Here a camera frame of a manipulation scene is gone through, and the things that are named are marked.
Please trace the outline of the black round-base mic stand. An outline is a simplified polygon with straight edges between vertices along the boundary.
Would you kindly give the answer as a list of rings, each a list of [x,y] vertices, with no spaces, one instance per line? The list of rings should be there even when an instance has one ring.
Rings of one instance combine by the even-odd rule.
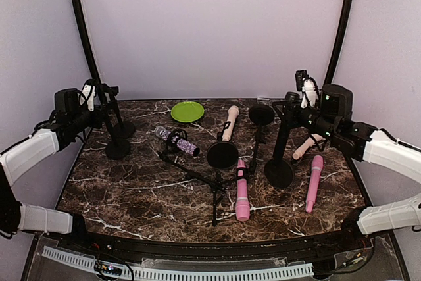
[[[118,101],[116,100],[118,92],[118,86],[110,87],[105,83],[100,83],[97,86],[97,94],[105,112],[105,122],[110,123],[110,135],[115,138],[127,139],[133,136],[136,127],[132,122],[122,119]],[[113,113],[117,119],[117,123],[115,125],[111,124],[111,120],[109,118],[110,113]]]

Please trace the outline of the black stand holding beige mic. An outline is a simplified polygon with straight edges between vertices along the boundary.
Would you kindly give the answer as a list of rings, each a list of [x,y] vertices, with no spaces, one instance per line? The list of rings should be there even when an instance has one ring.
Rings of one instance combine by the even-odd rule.
[[[207,149],[206,158],[211,167],[228,169],[236,164],[238,149],[231,141],[222,141],[222,131],[217,133],[217,141]]]

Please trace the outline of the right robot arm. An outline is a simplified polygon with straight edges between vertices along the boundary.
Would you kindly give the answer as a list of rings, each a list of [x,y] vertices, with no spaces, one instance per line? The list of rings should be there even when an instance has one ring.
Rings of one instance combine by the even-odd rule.
[[[292,129],[303,127],[318,134],[345,156],[386,167],[407,178],[420,181],[420,148],[393,137],[386,129],[352,121],[352,91],[326,84],[312,100],[308,90],[302,95],[289,92],[272,106],[280,118],[280,129],[271,163],[284,163],[284,151]],[[335,244],[348,251],[360,242],[361,235],[420,225],[420,195],[354,211],[354,225],[335,237]]]

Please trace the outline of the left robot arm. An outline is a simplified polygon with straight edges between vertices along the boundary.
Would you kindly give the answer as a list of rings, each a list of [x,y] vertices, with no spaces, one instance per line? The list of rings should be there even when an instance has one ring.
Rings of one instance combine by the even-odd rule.
[[[93,246],[80,215],[30,205],[17,200],[12,187],[44,159],[62,151],[77,139],[85,140],[88,128],[102,125],[101,108],[95,104],[96,87],[85,84],[55,94],[55,109],[23,140],[1,152],[1,235],[11,239],[19,231],[67,234],[79,252]]]

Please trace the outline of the black microphone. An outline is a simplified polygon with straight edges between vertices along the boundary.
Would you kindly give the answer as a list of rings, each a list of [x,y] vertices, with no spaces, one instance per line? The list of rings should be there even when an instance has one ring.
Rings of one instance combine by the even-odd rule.
[[[300,99],[300,97],[298,93],[287,92],[284,99]],[[280,119],[280,127],[278,130],[278,136],[276,139],[276,144],[274,147],[272,158],[278,162],[281,159],[283,159],[284,151],[287,145],[287,141],[289,139],[289,133],[292,129],[292,109],[280,108],[274,110]]]

